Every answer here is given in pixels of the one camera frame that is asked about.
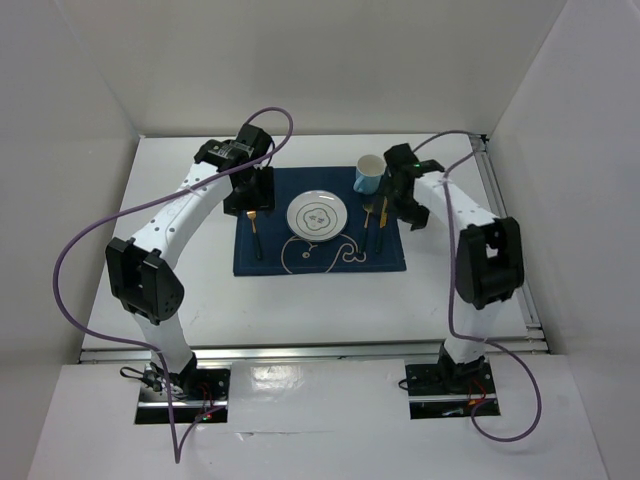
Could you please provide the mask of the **gold fork dark handle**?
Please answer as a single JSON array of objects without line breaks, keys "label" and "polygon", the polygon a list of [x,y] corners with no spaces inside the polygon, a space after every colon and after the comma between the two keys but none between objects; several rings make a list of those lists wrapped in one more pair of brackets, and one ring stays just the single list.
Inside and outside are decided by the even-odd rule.
[{"label": "gold fork dark handle", "polygon": [[247,211],[246,212],[246,216],[249,219],[249,222],[251,224],[251,231],[252,231],[252,239],[253,239],[253,247],[254,247],[255,258],[257,260],[262,260],[263,259],[263,252],[262,252],[262,246],[261,246],[261,242],[260,242],[260,238],[259,238],[259,234],[258,234],[258,230],[257,230],[257,223],[256,223],[257,212],[255,210]]}]

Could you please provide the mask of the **light blue mug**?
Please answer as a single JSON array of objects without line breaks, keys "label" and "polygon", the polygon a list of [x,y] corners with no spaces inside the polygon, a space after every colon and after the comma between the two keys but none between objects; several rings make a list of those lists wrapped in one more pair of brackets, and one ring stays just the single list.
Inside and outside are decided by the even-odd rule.
[{"label": "light blue mug", "polygon": [[356,163],[353,190],[362,195],[374,195],[386,171],[385,161],[376,155],[364,155]]}]

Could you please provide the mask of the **blue whale placemat cloth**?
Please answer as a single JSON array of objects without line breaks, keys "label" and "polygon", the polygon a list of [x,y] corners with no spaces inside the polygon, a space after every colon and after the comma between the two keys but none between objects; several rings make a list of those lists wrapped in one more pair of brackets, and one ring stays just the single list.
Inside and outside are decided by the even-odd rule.
[{"label": "blue whale placemat cloth", "polygon": [[[383,250],[375,253],[378,219],[371,216],[365,253],[360,252],[360,238],[366,212],[364,204],[372,201],[352,188],[353,167],[277,168],[275,209],[257,214],[257,230],[263,259],[254,255],[251,224],[246,216],[237,220],[233,259],[236,277],[297,275],[315,273],[381,273],[406,269],[405,255],[397,220],[389,216],[384,229]],[[286,210],[297,195],[324,190],[337,195],[348,210],[348,222],[336,238],[312,243],[294,235],[286,223]]]}]

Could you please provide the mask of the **white plate blue rim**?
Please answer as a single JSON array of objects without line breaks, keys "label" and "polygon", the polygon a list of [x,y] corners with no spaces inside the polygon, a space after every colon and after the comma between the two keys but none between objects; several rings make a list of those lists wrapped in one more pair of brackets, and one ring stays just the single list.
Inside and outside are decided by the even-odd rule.
[{"label": "white plate blue rim", "polygon": [[338,237],[346,228],[348,210],[337,195],[311,190],[294,197],[286,210],[286,223],[297,237],[320,243]]}]

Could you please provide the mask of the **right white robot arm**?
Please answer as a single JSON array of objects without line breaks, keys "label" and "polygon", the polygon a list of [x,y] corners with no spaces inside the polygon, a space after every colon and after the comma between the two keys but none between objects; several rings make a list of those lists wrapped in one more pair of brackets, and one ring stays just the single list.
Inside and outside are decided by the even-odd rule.
[{"label": "right white robot arm", "polygon": [[444,390],[458,393],[480,374],[484,341],[503,304],[524,283],[520,227],[514,218],[480,206],[441,164],[420,161],[409,144],[391,147],[383,158],[382,192],[392,214],[413,230],[425,228],[432,216],[447,227],[449,333],[440,346],[436,379]]}]

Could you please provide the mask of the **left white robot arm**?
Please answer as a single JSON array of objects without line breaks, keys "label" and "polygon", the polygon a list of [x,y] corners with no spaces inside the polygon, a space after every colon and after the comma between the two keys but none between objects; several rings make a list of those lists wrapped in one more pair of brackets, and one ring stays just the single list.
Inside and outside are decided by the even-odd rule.
[{"label": "left white robot arm", "polygon": [[187,344],[178,310],[185,289],[174,269],[179,257],[212,210],[228,214],[269,210],[274,200],[274,170],[255,167],[268,153],[272,137],[244,124],[233,139],[209,140],[196,153],[178,198],[166,203],[129,239],[113,238],[106,247],[112,295],[154,346],[152,370],[176,399],[197,387],[197,360]]}]

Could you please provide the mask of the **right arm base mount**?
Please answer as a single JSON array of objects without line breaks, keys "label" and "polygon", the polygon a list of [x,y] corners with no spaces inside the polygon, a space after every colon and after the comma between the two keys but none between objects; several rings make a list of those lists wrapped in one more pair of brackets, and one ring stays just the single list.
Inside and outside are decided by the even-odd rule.
[{"label": "right arm base mount", "polygon": [[446,384],[436,364],[406,364],[397,386],[407,393],[412,420],[500,416],[500,406],[490,364],[477,373]]}]

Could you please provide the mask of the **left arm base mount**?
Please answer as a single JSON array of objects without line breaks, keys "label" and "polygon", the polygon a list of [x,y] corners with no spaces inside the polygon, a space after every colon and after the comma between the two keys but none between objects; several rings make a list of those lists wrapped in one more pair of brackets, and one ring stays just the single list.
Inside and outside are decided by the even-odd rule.
[{"label": "left arm base mount", "polygon": [[[138,381],[138,395],[134,423],[136,425],[162,425],[169,423],[168,395],[164,379],[150,366],[143,370],[124,366],[120,376]],[[231,370],[205,368],[195,372],[193,382],[184,388],[172,386],[176,424],[226,423]]]}]

